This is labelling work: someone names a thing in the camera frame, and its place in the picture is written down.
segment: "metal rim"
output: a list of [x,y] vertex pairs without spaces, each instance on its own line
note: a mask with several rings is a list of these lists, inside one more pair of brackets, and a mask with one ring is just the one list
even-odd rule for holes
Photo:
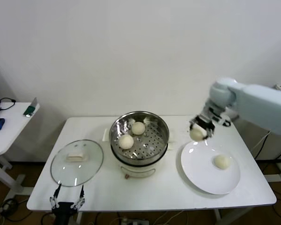
[[[142,135],[134,135],[131,132],[133,124],[131,121],[143,122],[146,118],[148,118],[147,122],[144,122],[146,131]],[[118,146],[117,139],[123,134],[133,137],[133,148],[123,150]],[[164,156],[169,135],[168,125],[161,117],[151,112],[133,111],[120,116],[113,122],[109,131],[109,140],[112,153],[120,162],[129,166],[143,167],[156,163]]]

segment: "white wall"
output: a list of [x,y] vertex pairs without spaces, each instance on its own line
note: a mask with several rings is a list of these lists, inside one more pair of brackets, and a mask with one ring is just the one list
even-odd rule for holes
[[70,116],[198,113],[221,76],[281,82],[281,0],[0,1],[0,96],[42,107],[11,160],[46,160]]

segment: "white plate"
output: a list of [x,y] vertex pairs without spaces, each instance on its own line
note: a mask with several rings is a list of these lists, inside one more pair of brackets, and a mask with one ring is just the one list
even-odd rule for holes
[[[231,165],[226,170],[214,165],[214,157],[221,154],[231,159]],[[237,161],[228,152],[213,149],[207,142],[188,143],[182,150],[181,164],[184,173],[195,186],[212,194],[227,194],[240,180]]]

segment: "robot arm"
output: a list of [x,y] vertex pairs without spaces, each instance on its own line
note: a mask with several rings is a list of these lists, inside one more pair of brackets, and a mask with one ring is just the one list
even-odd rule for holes
[[242,119],[281,135],[281,91],[222,78],[211,86],[203,111],[190,121],[191,138],[200,141],[212,137],[212,120],[229,127],[230,121],[221,118],[226,107]]

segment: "glass lid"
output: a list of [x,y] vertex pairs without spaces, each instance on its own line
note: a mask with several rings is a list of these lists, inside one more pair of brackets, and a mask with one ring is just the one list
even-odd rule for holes
[[54,157],[51,176],[62,186],[74,187],[90,180],[103,162],[101,146],[91,140],[69,143]]

